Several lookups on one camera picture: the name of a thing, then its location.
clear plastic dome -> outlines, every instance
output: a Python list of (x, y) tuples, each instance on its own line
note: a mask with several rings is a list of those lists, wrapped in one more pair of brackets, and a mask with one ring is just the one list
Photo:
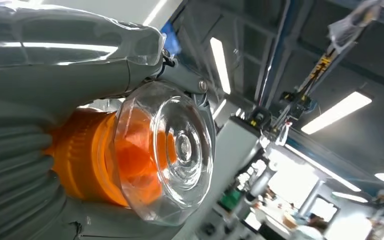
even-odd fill
[(114, 182), (146, 221), (176, 226), (199, 207), (213, 171), (207, 127), (190, 97), (161, 82), (135, 90), (117, 112)]

orange component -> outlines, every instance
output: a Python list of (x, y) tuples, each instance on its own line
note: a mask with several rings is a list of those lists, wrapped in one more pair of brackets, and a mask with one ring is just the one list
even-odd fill
[[(115, 131), (116, 121), (124, 128)], [(118, 120), (115, 113), (76, 109), (64, 126), (51, 132), (53, 144), (46, 150), (55, 158), (53, 170), (67, 194), (85, 201), (128, 206), (119, 187), (120, 181), (127, 181), (146, 204), (161, 196), (150, 123), (137, 108)], [(162, 131), (156, 138), (162, 170), (176, 161), (175, 141), (171, 133), (166, 138)]]

plastic wrap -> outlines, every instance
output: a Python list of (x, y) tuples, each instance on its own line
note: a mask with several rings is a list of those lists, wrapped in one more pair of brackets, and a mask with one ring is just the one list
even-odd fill
[(156, 65), (165, 38), (153, 27), (56, 5), (0, 0), (0, 67)]
[(345, 18), (329, 25), (329, 37), (341, 53), (354, 42), (364, 27), (379, 18), (384, 0), (365, 0)]

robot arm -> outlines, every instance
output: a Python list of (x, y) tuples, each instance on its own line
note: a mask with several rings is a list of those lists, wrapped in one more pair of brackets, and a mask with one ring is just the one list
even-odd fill
[[(120, 209), (67, 197), (43, 149), (52, 143), (45, 131), (62, 125), (77, 106), (126, 96), (155, 78), (163, 66), (162, 43), (151, 27), (84, 11), (31, 8), (22, 2), (0, 5), (0, 239), (73, 239), (82, 231), (106, 237), (143, 234), (120, 222), (94, 228), (97, 220), (112, 220)], [(189, 92), (214, 145), (214, 122), (206, 89), (197, 91), (198, 78), (189, 78), (190, 87), (164, 75), (160, 80)], [(150, 230), (152, 239), (159, 233), (169, 239), (178, 230), (125, 212), (120, 215), (146, 225), (135, 227)]]

screw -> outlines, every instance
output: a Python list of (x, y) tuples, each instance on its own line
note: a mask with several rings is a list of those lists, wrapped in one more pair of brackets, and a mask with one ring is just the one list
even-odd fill
[(208, 84), (206, 81), (201, 80), (199, 81), (199, 89), (201, 89), (203, 92), (207, 91)]

